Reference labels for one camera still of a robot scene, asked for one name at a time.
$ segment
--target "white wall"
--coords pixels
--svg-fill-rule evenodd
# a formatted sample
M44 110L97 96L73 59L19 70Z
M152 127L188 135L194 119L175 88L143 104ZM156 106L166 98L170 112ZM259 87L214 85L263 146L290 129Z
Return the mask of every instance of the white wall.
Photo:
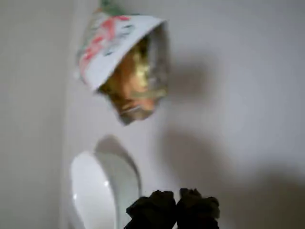
M71 0L0 1L0 229L56 229Z
M65 194L71 159L112 134L146 195L198 187L220 199L222 229L304 228L304 1L117 2L169 20L169 96L150 119L122 127L103 98L70 78ZM97 1L76 5L74 48Z

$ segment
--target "white ceramic fixture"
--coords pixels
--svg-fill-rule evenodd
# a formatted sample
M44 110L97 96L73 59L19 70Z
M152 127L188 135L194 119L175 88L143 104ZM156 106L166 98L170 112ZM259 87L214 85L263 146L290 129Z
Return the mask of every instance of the white ceramic fixture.
M140 196L134 169L110 153L83 152L71 164L70 221L75 229L122 229Z

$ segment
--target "food inside bag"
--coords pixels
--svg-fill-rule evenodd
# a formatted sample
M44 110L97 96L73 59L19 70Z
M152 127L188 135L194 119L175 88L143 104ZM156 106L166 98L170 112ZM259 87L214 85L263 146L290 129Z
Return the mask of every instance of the food inside bag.
M167 34L164 20L98 9L78 53L81 79L106 96L128 125L149 117L166 96Z
M99 92L107 95L124 123L143 120L156 108L160 98L166 95L166 86L153 85L154 76L149 79L147 37L131 48L111 77Z

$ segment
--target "red print on bag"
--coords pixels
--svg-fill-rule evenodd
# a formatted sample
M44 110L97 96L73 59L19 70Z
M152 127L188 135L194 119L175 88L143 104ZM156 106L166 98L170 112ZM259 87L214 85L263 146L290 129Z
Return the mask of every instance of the red print on bag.
M115 23L117 20L128 21L129 18L125 16L114 16L108 18L106 21L100 24L100 28L97 29L96 35L90 41L80 59L79 64L81 75L83 75L85 68L92 60L92 58L96 56L96 54L98 54L103 48L101 42L103 40L112 41L115 38Z

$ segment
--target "dark object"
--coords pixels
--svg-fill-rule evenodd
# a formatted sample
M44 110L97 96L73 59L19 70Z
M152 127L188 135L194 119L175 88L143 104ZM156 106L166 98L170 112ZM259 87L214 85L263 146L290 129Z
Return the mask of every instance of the dark object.
M214 197L202 198L196 190L181 188L176 214L178 229L219 229L219 202Z
M173 192L155 191L141 197L126 209L132 220L125 229L219 229L219 202L214 197L202 198L196 189L180 189L177 206Z
M132 220L125 229L172 229L176 222L176 202L173 192L155 191L141 197L126 212Z

